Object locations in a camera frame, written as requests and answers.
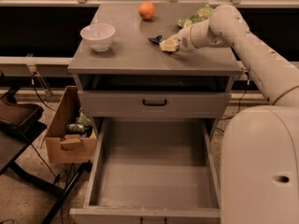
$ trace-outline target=closed drawer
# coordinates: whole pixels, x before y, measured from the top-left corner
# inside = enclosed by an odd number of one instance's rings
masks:
[[[142,120],[104,119],[85,206],[71,216],[78,224],[220,223],[204,122]]]
[[[78,96],[90,117],[220,118],[228,92],[81,91]]]

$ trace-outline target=cabinet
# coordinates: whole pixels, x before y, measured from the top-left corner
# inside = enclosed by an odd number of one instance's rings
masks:
[[[111,48],[82,42],[68,70],[98,137],[78,223],[219,223],[220,189],[210,135],[240,68],[229,48],[164,53],[169,37],[201,4],[158,3],[142,21],[138,3],[106,3],[93,22],[116,27]]]

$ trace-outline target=gray countertop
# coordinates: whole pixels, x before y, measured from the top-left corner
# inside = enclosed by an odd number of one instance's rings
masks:
[[[148,38],[169,37],[179,31],[177,20],[189,18],[203,4],[155,3],[151,21],[142,21],[139,3],[100,5],[93,22],[109,23],[116,28],[112,46],[103,52],[93,51],[84,41],[68,67],[72,74],[144,74],[144,75],[212,75],[240,74],[230,48],[204,48],[192,52],[162,52]]]

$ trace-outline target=floor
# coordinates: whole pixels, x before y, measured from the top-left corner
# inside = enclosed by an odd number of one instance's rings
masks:
[[[58,107],[60,98],[62,97],[63,90],[53,91],[53,97],[51,98],[48,105],[52,109]],[[252,106],[252,105],[263,105],[265,104],[263,97],[260,93],[247,93],[240,101],[243,92],[234,93],[231,103],[227,107],[225,116],[232,116],[239,110]],[[37,103],[42,105],[37,99],[35,93],[30,90],[21,90],[16,95],[17,101],[22,103]],[[44,106],[45,112],[41,121],[50,124],[54,112]],[[221,154],[221,139],[223,131],[228,123],[228,120],[219,122],[219,129],[214,133],[211,148],[215,158],[215,164],[218,175],[220,174],[220,154]],[[46,145],[43,142],[43,138],[46,131],[43,132],[39,138],[37,138],[33,145],[41,155],[41,157],[48,162],[48,154]],[[32,147],[28,147],[27,150],[17,159],[17,163],[24,168],[26,171],[37,175],[49,182],[53,182],[53,175],[43,161],[38,157]],[[63,170],[69,170],[69,164],[50,164],[51,170],[55,174],[59,174]],[[69,209],[72,207],[82,207],[84,202],[84,196],[86,187],[88,184],[89,176],[85,174],[75,189],[71,192],[70,196],[64,203],[61,211],[56,215],[53,220],[53,224],[73,224],[75,223],[72,217],[68,215]],[[44,216],[48,213],[54,199],[43,191],[29,186],[24,183],[17,176],[14,175],[10,170],[7,170],[4,175],[0,176],[0,223],[5,219],[12,219],[13,221],[5,222],[6,224],[18,223],[18,224],[37,224],[41,223]]]

